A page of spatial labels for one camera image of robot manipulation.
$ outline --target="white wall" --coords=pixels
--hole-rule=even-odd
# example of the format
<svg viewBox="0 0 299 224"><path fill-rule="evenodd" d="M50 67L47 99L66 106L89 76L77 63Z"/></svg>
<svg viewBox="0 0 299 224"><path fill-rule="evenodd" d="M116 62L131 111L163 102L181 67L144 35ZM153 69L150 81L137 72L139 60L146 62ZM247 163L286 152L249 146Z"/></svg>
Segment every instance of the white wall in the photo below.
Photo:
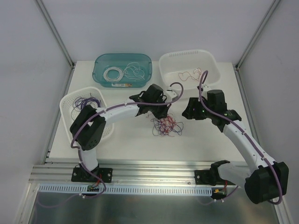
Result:
<svg viewBox="0 0 299 224"><path fill-rule="evenodd" d="M0 223L14 223L70 71L33 0L0 2Z"/></svg>
<svg viewBox="0 0 299 224"><path fill-rule="evenodd" d="M299 1L284 0L241 67L262 145L289 169L286 199L299 213Z"/></svg>
<svg viewBox="0 0 299 224"><path fill-rule="evenodd" d="M273 0L44 0L71 57L206 49L237 63Z"/></svg>

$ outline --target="gray floor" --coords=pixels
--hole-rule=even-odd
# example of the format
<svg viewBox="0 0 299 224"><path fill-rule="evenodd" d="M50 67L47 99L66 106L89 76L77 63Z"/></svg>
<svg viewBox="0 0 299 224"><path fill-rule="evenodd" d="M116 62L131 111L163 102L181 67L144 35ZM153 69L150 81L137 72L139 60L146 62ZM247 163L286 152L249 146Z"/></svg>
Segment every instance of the gray floor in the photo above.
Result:
<svg viewBox="0 0 299 224"><path fill-rule="evenodd" d="M39 193L44 205L55 205L70 196ZM255 205L243 190L224 203L208 202L208 197L102 195L97 199L74 197L54 209L36 206L31 224L278 224L273 205Z"/></svg>

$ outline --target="plastic container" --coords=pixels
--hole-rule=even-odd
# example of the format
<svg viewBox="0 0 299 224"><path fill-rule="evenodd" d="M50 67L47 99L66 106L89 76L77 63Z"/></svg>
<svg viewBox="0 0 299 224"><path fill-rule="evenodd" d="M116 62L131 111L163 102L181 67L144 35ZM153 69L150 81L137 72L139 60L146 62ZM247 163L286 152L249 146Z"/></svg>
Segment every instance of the plastic container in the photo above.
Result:
<svg viewBox="0 0 299 224"><path fill-rule="evenodd" d="M209 86L216 85L221 77L213 55L200 49L167 53L160 58L159 68L166 86L173 82L180 82L185 91L197 89L201 77L200 70L201 73L205 70L209 71L205 81ZM173 89L180 90L180 87L174 85Z"/></svg>
<svg viewBox="0 0 299 224"><path fill-rule="evenodd" d="M72 134L70 132L70 127L71 127L72 123L74 122L74 120L76 119L76 117L80 113L79 111L74 110L74 108L72 106L73 102L75 101L75 99L77 97L88 98L88 97L90 97L90 95L92 95L93 97L96 97L97 99L100 100L101 107L106 107L106 102L102 96L102 93L100 92L99 89L94 88L94 87L86 87L86 88L71 92L71 93L65 95L60 101L59 107L60 107L60 112L61 112L61 118L64 123L64 128L65 128L67 137L70 142L73 139ZM101 141L108 138L112 134L113 130L114 130L114 124L105 126Z"/></svg>
<svg viewBox="0 0 299 224"><path fill-rule="evenodd" d="M140 69L137 76L132 69L127 69L127 76L123 75L118 82L107 81L103 75L104 72L111 67L118 67L122 71L127 66L135 66ZM144 54L105 54L97 58L94 63L93 79L104 87L143 87L150 80L152 74L151 59ZM111 79L117 78L119 72L110 70L107 76Z"/></svg>

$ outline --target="metal frame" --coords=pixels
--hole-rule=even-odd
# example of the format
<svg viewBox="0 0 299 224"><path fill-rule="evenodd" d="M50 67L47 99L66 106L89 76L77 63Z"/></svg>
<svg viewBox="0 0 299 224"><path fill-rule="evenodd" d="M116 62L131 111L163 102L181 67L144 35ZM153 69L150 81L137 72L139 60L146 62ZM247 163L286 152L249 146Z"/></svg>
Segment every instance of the metal frame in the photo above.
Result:
<svg viewBox="0 0 299 224"><path fill-rule="evenodd" d="M72 61L44 3L43 0L35 0L39 7L44 19L46 20L50 30L52 31L61 51L63 52L67 62L71 66L71 72L66 83L64 95L67 93L72 73L74 71L75 63ZM250 113L250 107L248 99L241 81L239 74L239 68L246 60L249 52L254 47L261 32L264 30L269 19L277 9L281 0L274 0L270 8L268 9L263 20L259 24L249 44L247 45L241 59L239 60L236 68L235 75L239 85L241 97L245 106L247 118L253 137L258 142L258 136L256 133L255 125ZM60 112L57 112L57 117L53 125L53 131L49 138L46 147L46 153L43 158L43 165L35 165L32 170L32 174L29 179L29 187L26 194L26 200L24 202L23 209L20 211L17 217L19 217L18 223L28 223L30 214L34 206L35 197L40 183L71 183L72 169L78 163L78 159L50 159L49 153L54 140L56 129L60 119ZM171 162L171 161L99 161L99 164L103 167L114 169L114 178L112 184L118 185L152 185L152 186L190 186L195 185L194 170L196 169L208 169L211 162ZM247 166L246 163L236 164L237 166ZM275 210L280 223L293 223L289 210L285 202L279 206L275 206Z"/></svg>

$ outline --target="white tabletop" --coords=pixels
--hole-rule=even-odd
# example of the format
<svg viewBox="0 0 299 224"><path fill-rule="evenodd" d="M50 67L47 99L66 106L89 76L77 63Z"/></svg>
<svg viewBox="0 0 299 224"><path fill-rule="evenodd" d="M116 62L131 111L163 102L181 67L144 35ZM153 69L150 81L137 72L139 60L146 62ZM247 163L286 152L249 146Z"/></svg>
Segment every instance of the white tabletop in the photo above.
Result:
<svg viewBox="0 0 299 224"><path fill-rule="evenodd" d="M236 110L249 128L245 109L231 63L217 63L221 81L213 89L223 90L228 109ZM121 103L129 96L146 90L152 83L163 86L158 62L153 62L151 80L143 88L104 88L94 82L94 61L78 61L71 80L69 93L93 86L101 90L108 106ZM181 116L188 99L174 103L169 113L184 123L183 134L174 137L153 136L153 123L146 115L129 118L115 123L113 134L97 146L98 159L141 160L141 161L244 161L232 142L211 123L211 120L187 120ZM70 143L62 119L56 131L50 158L77 158L76 149Z"/></svg>

